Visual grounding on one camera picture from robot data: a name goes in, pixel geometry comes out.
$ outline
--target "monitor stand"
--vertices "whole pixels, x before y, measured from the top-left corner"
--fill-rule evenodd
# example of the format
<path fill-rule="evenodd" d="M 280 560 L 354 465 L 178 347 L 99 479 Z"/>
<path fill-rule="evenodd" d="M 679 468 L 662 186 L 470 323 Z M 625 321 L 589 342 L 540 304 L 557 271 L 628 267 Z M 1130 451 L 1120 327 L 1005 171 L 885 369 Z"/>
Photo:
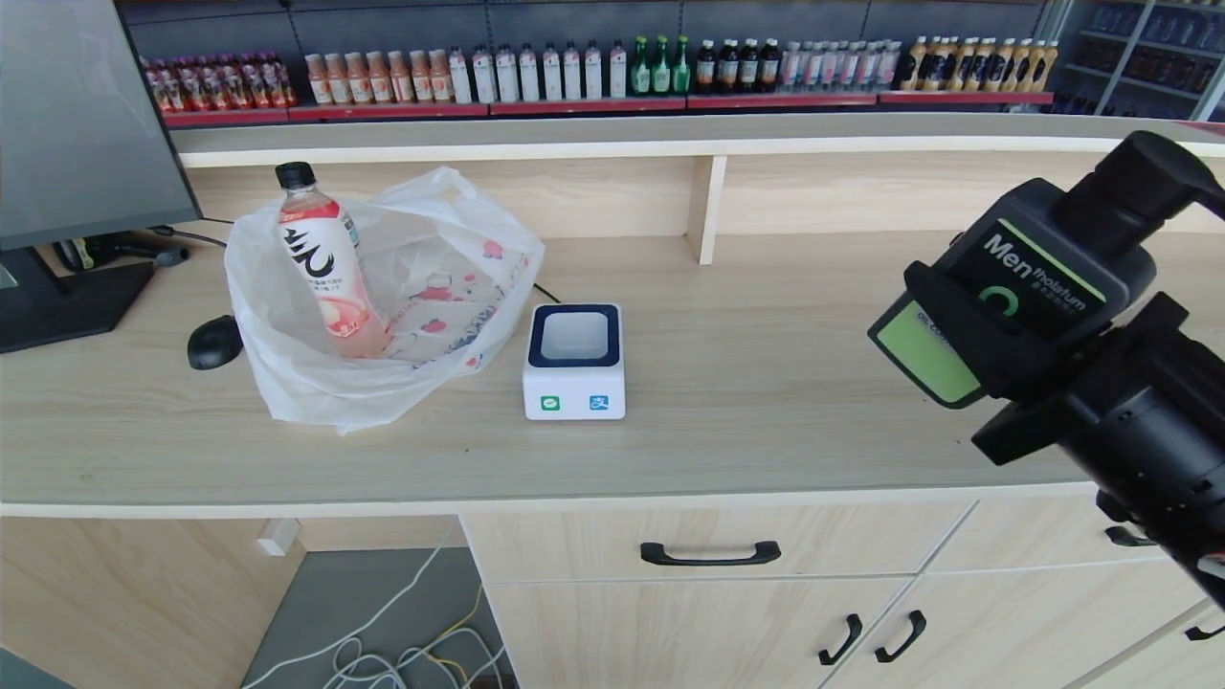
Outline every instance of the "monitor stand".
<path fill-rule="evenodd" d="M 33 248 L 0 254 L 0 265 L 16 281 L 0 288 L 0 353 L 115 330 L 153 276 L 140 262 L 55 277 Z"/>

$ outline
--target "white plastic bag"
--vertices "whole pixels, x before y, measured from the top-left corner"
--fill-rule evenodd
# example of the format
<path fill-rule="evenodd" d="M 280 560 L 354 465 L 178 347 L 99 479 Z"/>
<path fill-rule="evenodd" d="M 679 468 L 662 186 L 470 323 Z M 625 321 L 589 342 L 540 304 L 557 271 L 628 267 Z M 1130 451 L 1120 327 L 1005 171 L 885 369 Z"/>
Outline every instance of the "white plastic bag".
<path fill-rule="evenodd" d="M 326 192 L 326 180 L 323 180 Z M 336 354 L 277 232 L 279 204 L 234 223 L 225 250 L 234 316 L 273 418 L 341 434 L 390 423 L 514 331 L 544 244 L 451 168 L 345 201 L 366 284 L 394 338 L 383 359 Z"/>

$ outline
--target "counter top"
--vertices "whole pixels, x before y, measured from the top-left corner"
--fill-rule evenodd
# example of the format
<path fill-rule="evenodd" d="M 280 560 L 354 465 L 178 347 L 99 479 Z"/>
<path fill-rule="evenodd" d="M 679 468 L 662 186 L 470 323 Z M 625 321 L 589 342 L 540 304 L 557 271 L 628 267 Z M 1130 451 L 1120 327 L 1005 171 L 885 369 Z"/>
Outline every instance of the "counter top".
<path fill-rule="evenodd" d="M 1225 139 L 1166 120 L 848 113 L 274 125 L 172 132 L 187 168 L 435 161 L 757 156 L 873 151 L 1101 153 L 1134 129 L 1225 156 Z"/>
<path fill-rule="evenodd" d="M 110 335 L 0 357 L 6 515 L 342 516 L 489 500 L 1083 482 L 1055 451 L 997 468 L 970 434 L 997 405 L 924 400 L 864 332 L 938 255 L 931 232 L 550 242 L 539 282 L 625 309 L 628 416 L 532 423 L 526 324 L 490 368 L 345 438 L 272 421 L 246 358 L 187 367 L 229 310 L 219 251 L 159 271 Z M 1225 237 L 1159 234 L 1159 286 L 1225 349 Z"/>

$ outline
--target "black bottle cap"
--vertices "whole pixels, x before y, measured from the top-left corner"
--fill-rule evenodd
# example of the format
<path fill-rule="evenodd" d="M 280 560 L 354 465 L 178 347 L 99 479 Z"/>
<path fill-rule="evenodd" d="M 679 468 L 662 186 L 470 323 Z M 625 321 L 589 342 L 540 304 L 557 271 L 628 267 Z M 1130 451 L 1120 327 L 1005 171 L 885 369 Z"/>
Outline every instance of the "black bottle cap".
<path fill-rule="evenodd" d="M 315 184 L 315 170 L 310 163 L 281 163 L 276 173 L 282 189 L 301 189 Z"/>
<path fill-rule="evenodd" d="M 1191 151 L 1133 131 L 1051 211 L 1065 237 L 1101 257 L 1126 254 L 1220 186 Z"/>

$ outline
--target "computer monitor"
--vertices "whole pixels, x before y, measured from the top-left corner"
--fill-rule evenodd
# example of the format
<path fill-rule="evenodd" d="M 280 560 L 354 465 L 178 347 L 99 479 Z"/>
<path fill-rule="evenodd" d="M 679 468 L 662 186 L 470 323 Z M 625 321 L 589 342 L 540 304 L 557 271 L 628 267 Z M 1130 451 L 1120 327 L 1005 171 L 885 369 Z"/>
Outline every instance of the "computer monitor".
<path fill-rule="evenodd" d="M 56 278 L 34 245 L 200 217 L 113 0 L 4 0 L 0 352 L 114 330 L 152 276 Z"/>

